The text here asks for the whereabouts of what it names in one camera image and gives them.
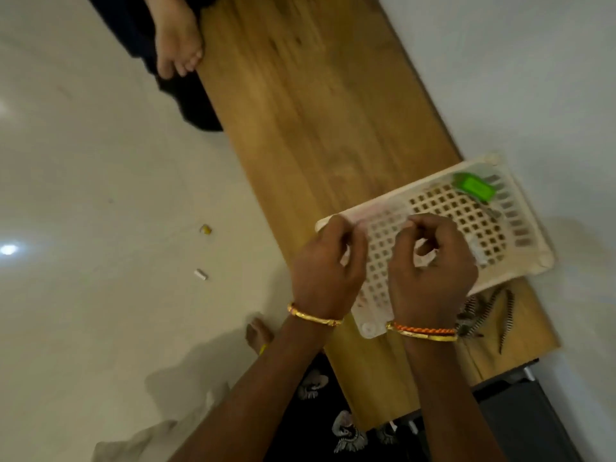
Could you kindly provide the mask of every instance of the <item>gold bangle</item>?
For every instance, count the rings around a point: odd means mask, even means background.
[[[340,319],[321,319],[315,316],[310,316],[306,313],[303,313],[295,307],[295,303],[289,303],[287,306],[287,310],[293,316],[297,316],[298,318],[305,319],[306,321],[312,321],[313,323],[324,324],[325,326],[329,326],[335,328],[336,326],[340,326],[343,322]]]
[[[401,331],[400,329],[397,329],[392,322],[387,323],[387,328],[390,331],[394,331],[397,332],[398,334],[401,334],[403,336],[406,337],[412,337],[415,339],[425,339],[428,341],[437,341],[437,342],[455,342],[458,340],[458,336],[433,336],[430,334],[420,334],[417,332],[409,332],[409,331]]]

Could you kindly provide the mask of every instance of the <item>green object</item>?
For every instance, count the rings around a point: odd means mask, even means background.
[[[494,186],[470,173],[458,173],[453,176],[453,186],[481,202],[489,202],[497,193]]]

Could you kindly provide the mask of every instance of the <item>wood grain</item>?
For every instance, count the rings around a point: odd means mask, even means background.
[[[376,0],[220,0],[201,24],[198,73],[287,261],[320,218],[459,162]],[[492,322],[458,347],[473,383],[558,346],[527,283],[514,289],[504,355]],[[419,407],[396,334],[362,339],[349,318],[327,354],[359,427]]]

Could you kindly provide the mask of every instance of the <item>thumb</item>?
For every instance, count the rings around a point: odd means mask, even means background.
[[[366,263],[368,262],[368,237],[363,228],[356,225],[350,237],[350,256],[346,265],[350,280],[364,283],[366,280]]]
[[[396,236],[396,244],[392,250],[392,256],[389,260],[389,265],[393,269],[410,270],[415,272],[415,263],[413,261],[413,251],[415,243],[420,236],[420,229],[412,220],[407,220],[402,225],[402,230]]]

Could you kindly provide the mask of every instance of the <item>bracelet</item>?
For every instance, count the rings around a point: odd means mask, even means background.
[[[306,313],[303,313],[297,310],[297,308],[295,307],[295,303],[289,303],[289,305],[287,306],[287,310],[293,316],[297,316],[298,318],[305,319],[306,321],[312,321],[313,323],[324,324],[325,326],[329,326],[332,328],[336,326],[340,326],[343,323],[342,320],[340,319],[321,319],[315,316],[310,316]]]
[[[398,329],[397,327],[395,327],[394,323],[392,323],[391,321],[387,323],[387,328],[390,331],[395,331],[398,334],[401,334],[406,337],[412,337],[415,339],[426,339],[428,341],[437,341],[437,342],[455,342],[458,340],[458,336],[456,334],[436,335],[436,334],[421,334],[417,332],[405,331],[405,330]]]
[[[442,335],[454,336],[456,334],[456,329],[412,328],[412,327],[409,327],[409,326],[403,326],[402,324],[398,324],[395,321],[391,321],[391,325],[397,331],[414,332],[416,334],[436,334],[438,336],[442,336]]]

